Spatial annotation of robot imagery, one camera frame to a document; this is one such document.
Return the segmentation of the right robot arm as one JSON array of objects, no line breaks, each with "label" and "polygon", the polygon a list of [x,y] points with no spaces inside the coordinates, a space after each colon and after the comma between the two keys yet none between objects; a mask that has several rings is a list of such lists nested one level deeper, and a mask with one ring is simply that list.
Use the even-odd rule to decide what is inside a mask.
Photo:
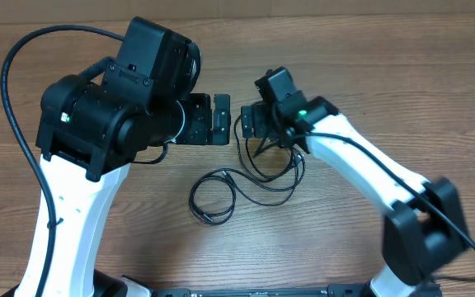
[{"label": "right robot arm", "polygon": [[385,266],[363,296],[439,296],[433,273],[471,245],[459,192],[430,181],[365,139],[324,97],[306,98],[285,67],[255,81],[261,100],[241,109],[244,138],[276,137],[336,169],[383,217]]}]

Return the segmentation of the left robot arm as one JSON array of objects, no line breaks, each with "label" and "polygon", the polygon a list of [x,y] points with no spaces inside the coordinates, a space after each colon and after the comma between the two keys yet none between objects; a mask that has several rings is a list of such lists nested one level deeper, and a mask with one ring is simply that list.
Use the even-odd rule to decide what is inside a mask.
[{"label": "left robot arm", "polygon": [[35,156],[13,113],[8,76],[25,44],[53,32],[41,28],[17,41],[0,74],[3,109],[41,189],[26,272],[9,295],[151,296],[143,282],[96,268],[110,207],[139,152],[228,144],[230,97],[194,92],[201,67],[194,41],[135,17],[115,57],[47,87]]}]

